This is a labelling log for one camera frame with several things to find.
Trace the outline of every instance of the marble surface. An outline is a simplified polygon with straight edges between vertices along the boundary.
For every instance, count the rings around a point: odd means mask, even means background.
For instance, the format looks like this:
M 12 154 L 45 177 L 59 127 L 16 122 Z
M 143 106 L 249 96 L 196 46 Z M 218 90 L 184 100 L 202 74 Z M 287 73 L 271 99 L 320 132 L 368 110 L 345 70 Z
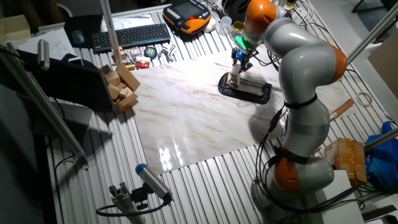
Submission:
M 264 56 L 259 58 L 268 61 Z M 251 62 L 254 66 L 244 76 L 279 86 L 272 66 Z M 218 82 L 230 70 L 230 52 L 220 52 L 133 72 L 141 82 L 134 119 L 148 166 L 156 174 L 259 143 L 264 137 L 283 105 L 282 93 L 272 91 L 266 105 L 223 96 Z M 340 83 L 319 87 L 317 93 L 329 112 L 349 99 Z M 354 112 L 350 109 L 343 116 Z M 280 136 L 283 125 L 281 121 L 270 139 Z

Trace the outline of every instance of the computer monitor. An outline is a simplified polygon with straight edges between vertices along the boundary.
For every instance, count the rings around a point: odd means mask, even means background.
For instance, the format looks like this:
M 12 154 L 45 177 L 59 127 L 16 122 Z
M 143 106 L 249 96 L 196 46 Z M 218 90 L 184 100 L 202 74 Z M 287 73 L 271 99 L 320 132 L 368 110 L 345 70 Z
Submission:
M 18 54 L 37 63 L 37 54 L 18 50 Z M 112 112 L 114 104 L 104 76 L 96 68 L 50 58 L 47 71 L 32 72 L 47 96 L 87 106 L 95 112 Z

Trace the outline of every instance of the black keyboard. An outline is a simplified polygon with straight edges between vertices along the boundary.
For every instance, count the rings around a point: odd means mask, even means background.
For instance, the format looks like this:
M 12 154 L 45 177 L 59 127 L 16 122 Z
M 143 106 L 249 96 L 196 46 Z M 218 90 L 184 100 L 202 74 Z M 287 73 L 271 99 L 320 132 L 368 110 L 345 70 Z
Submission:
M 170 41 L 166 24 L 133 27 L 116 31 L 118 44 L 122 48 L 159 44 Z M 92 34 L 94 53 L 112 50 L 111 39 L 108 32 Z

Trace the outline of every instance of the tape measure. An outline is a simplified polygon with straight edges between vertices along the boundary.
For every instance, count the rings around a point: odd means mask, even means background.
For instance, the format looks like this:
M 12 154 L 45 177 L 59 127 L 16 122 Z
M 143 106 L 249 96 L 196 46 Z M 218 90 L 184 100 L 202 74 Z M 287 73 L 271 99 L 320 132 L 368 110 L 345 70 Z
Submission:
M 144 50 L 144 56 L 149 57 L 151 60 L 155 59 L 157 56 L 156 49 L 154 47 L 147 47 Z
M 210 21 L 211 14 L 207 7 L 195 0 L 186 0 L 178 5 L 163 9 L 166 22 L 186 34 L 196 34 Z

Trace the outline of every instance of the tabletop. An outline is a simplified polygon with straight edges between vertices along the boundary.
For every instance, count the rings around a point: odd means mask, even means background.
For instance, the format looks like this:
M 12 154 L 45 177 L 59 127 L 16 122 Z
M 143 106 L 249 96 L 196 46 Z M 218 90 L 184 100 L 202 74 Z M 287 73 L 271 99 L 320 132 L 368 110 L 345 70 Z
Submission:
M 165 6 L 122 12 L 114 14 L 113 17 L 150 14 L 155 24 L 164 23 L 163 7 Z M 313 22 L 327 30 L 325 23 L 316 12 Z M 37 35 L 62 27 L 63 24 L 41 27 L 40 33 Z M 312 34 L 338 47 L 338 43 L 327 31 L 310 25 L 307 26 L 307 29 Z M 234 47 L 232 41 L 227 37 L 220 36 L 216 30 L 183 39 L 174 35 L 170 29 L 169 33 L 171 43 L 178 47 L 174 55 L 177 62 L 216 52 L 230 51 Z M 162 45 L 156 44 L 154 47 L 160 51 Z M 74 50 L 77 56 L 93 62 L 97 67 L 111 65 L 111 52 L 97 55 L 93 53 L 92 49 Z M 153 60 L 151 66 L 168 63 L 162 57 Z M 349 65 L 348 68 L 356 70 L 352 65 Z M 381 124 L 386 120 L 381 104 L 360 75 L 346 72 L 340 82 L 354 101 L 356 101 L 358 93 L 365 91 L 373 97 L 374 103 L 366 108 L 355 104 L 354 107 L 358 112 L 331 122 L 329 135 L 321 146 L 322 148 L 338 137 L 365 142 L 369 135 L 380 134 Z M 104 132 L 112 133 L 112 135 L 108 137 L 102 134 Z M 281 138 L 270 140 L 266 147 L 270 149 L 273 145 L 278 146 L 280 142 Z M 250 197 L 256 147 L 247 146 L 160 175 L 160 178 L 173 192 L 175 201 L 171 206 L 158 212 L 144 215 L 146 222 L 260 223 L 261 214 Z M 51 150 L 50 147 L 47 149 L 50 167 L 53 163 L 56 164 L 72 154 L 68 146 L 62 144 L 61 140 L 54 141 L 52 148 L 54 150 Z M 128 110 L 125 113 L 93 113 L 83 141 L 83 148 L 88 157 L 90 167 L 88 170 L 75 166 L 78 162 L 74 159 L 71 159 L 72 162 L 61 164 L 57 169 L 57 177 L 60 182 L 60 201 L 58 201 L 55 190 L 54 173 L 50 169 L 58 222 L 62 223 L 63 220 L 65 223 L 128 223 L 126 218 L 99 217 L 96 215 L 95 209 L 112 204 L 108 191 L 108 187 L 111 185 L 118 186 L 120 182 L 125 182 L 129 190 L 142 186 L 142 180 L 135 174 L 134 169 L 138 164 L 147 161 L 133 110 Z M 264 155 L 262 161 L 267 161 L 270 156 L 272 153 Z M 324 156 L 322 150 L 318 156 Z M 158 207 L 160 203 L 155 195 L 149 196 L 149 208 Z

